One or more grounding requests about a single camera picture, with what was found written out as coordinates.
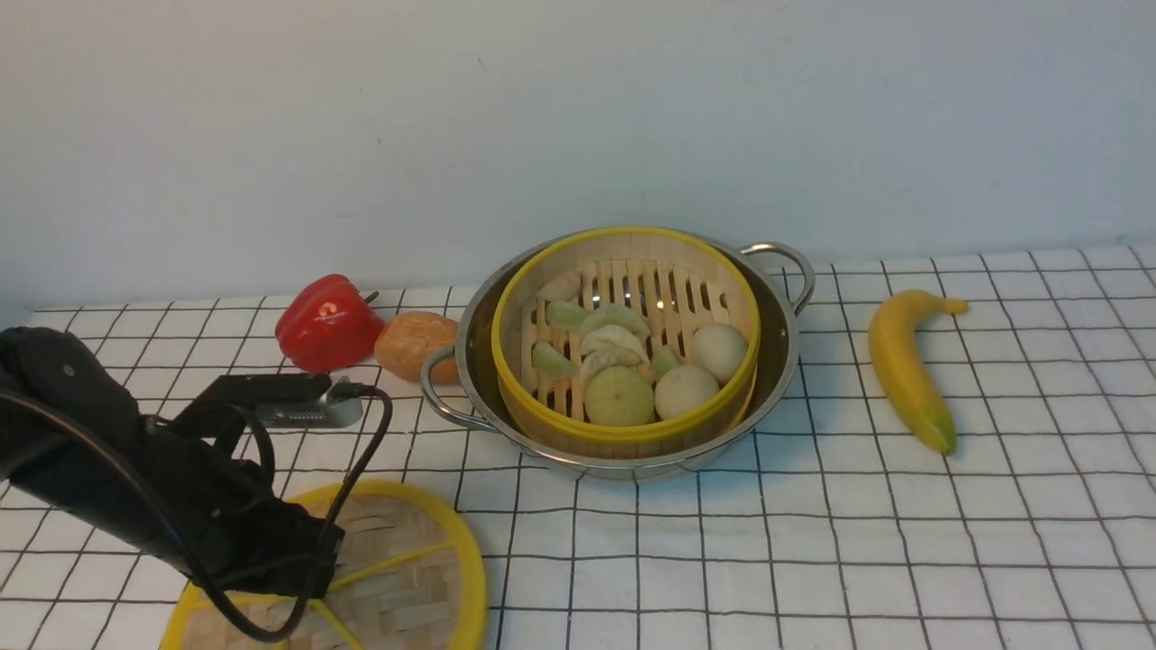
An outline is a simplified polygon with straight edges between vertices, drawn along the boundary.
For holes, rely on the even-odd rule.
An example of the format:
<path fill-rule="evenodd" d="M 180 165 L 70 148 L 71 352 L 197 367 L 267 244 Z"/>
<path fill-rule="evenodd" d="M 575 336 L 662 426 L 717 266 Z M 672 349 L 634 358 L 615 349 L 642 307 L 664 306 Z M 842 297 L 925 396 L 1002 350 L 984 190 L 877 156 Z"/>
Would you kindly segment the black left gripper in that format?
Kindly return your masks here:
<path fill-rule="evenodd" d="M 237 460 L 242 424 L 215 440 L 142 433 L 141 472 L 176 515 L 214 583 L 224 591 L 320 598 L 329 592 L 344 532 L 273 493 L 275 450 L 255 437 L 255 460 Z"/>

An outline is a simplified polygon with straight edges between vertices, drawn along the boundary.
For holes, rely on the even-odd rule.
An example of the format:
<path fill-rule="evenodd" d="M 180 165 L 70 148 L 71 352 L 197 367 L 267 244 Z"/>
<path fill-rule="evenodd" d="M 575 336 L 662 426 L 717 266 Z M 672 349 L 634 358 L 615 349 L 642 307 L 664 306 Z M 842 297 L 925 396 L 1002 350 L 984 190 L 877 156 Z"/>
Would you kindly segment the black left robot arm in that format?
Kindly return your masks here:
<path fill-rule="evenodd" d="M 277 498 L 275 451 L 257 419 L 274 398 L 323 396 L 321 375 L 224 375 L 173 418 L 144 414 L 92 350 L 62 330 L 3 330 L 3 480 L 194 579 L 224 591 L 318 599 L 343 530 Z M 102 441 L 168 507 L 181 551 L 126 478 L 71 424 Z"/>

